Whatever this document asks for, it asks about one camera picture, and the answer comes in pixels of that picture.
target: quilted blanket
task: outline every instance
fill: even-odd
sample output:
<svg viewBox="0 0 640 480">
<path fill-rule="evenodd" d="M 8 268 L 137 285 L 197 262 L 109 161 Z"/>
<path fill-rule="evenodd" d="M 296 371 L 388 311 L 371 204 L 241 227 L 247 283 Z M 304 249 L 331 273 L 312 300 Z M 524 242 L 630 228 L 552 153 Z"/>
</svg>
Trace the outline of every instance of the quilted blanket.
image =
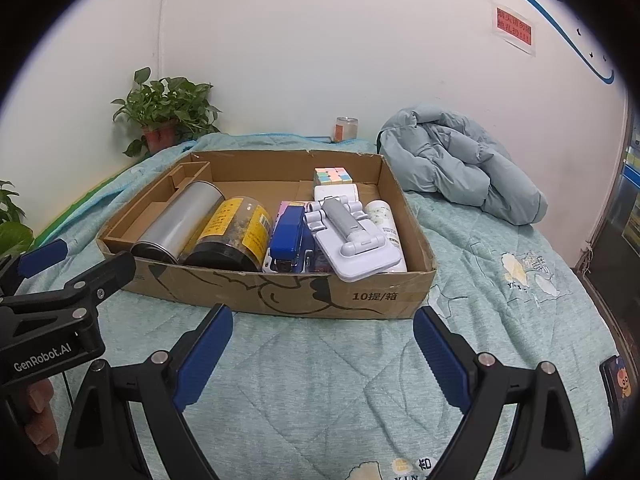
<svg viewBox="0 0 640 480">
<path fill-rule="evenodd" d="M 103 222 L 187 149 L 342 149 L 295 136 L 211 135 L 150 158 L 98 192 L 53 235 L 70 258 L 22 292 L 59 288 L 101 258 Z M 616 349 L 571 270 L 531 226 L 513 226 L 437 194 L 407 193 L 438 260 L 425 302 L 476 351 L 507 365 L 556 364 L 577 419 L 587 464 L 607 445 L 611 425 L 598 365 Z M 206 309 L 119 292 L 100 307 L 111 365 L 170 348 Z M 75 395 L 87 365 L 67 373 Z M 54 412 L 70 411 L 60 377 Z M 136 429 L 154 478 L 167 478 L 142 407 Z M 234 332 L 197 404 L 184 416 L 222 479 L 413 480 L 428 476 L 460 423 L 412 335 L 410 320 L 294 319 L 235 314 Z M 505 409 L 479 478 L 492 478 L 513 410 Z"/>
</svg>

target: red flower pot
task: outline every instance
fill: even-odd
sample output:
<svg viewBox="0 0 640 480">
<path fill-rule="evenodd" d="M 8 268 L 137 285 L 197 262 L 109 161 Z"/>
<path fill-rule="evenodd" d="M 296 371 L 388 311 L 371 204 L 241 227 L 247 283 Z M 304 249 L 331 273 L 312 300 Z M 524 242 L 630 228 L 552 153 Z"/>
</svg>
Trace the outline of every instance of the red flower pot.
<svg viewBox="0 0 640 480">
<path fill-rule="evenodd" d="M 142 132 L 151 155 L 155 155 L 160 150 L 170 148 L 175 144 L 175 121 L 162 123 L 157 130 L 151 131 L 147 126 L 144 126 Z"/>
</svg>

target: human hand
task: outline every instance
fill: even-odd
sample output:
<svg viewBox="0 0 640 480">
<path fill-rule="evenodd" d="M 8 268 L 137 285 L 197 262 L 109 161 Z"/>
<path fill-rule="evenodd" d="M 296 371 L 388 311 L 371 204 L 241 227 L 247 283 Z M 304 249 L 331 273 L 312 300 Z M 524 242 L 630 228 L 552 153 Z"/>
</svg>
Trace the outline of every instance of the human hand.
<svg viewBox="0 0 640 480">
<path fill-rule="evenodd" d="M 52 397 L 53 385 L 48 379 L 27 387 L 27 398 L 34 415 L 24 431 L 43 455 L 53 453 L 60 443 L 56 421 L 49 405 Z"/>
</svg>

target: metal canister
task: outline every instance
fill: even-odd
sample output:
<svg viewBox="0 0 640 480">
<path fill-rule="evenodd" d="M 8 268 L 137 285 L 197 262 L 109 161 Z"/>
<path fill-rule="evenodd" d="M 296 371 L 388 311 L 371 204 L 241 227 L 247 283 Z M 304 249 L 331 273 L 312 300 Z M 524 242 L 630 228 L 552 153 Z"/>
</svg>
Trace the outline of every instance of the metal canister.
<svg viewBox="0 0 640 480">
<path fill-rule="evenodd" d="M 140 258 L 177 264 L 191 237 L 202 230 L 224 200 L 212 183 L 190 182 L 142 233 L 131 253 Z"/>
</svg>

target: bird drawing on box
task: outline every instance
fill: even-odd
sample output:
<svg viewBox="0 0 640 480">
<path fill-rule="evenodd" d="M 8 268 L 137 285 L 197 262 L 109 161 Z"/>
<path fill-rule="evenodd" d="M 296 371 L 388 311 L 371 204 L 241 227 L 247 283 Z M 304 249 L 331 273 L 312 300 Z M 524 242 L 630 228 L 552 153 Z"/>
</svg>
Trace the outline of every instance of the bird drawing on box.
<svg viewBox="0 0 640 480">
<path fill-rule="evenodd" d="M 178 298 L 172 290 L 199 290 L 203 284 L 219 288 L 220 290 L 207 296 L 211 300 L 211 306 L 215 303 L 227 303 L 231 308 L 234 304 L 262 303 L 272 314 L 285 316 L 309 316 L 325 312 L 331 317 L 330 311 L 372 312 L 384 316 L 383 312 L 369 307 L 342 306 L 332 299 L 329 276 L 309 275 L 295 276 L 280 274 L 267 277 L 264 274 L 251 274 L 252 280 L 238 280 L 231 274 L 223 274 L 212 269 L 203 269 L 198 272 L 194 268 L 167 267 L 165 265 L 149 263 L 149 271 L 156 282 L 175 301 L 188 303 L 184 298 Z M 301 297 L 312 298 L 307 300 L 306 308 L 300 310 L 300 302 L 291 301 L 289 294 L 292 290 L 298 290 Z"/>
</svg>

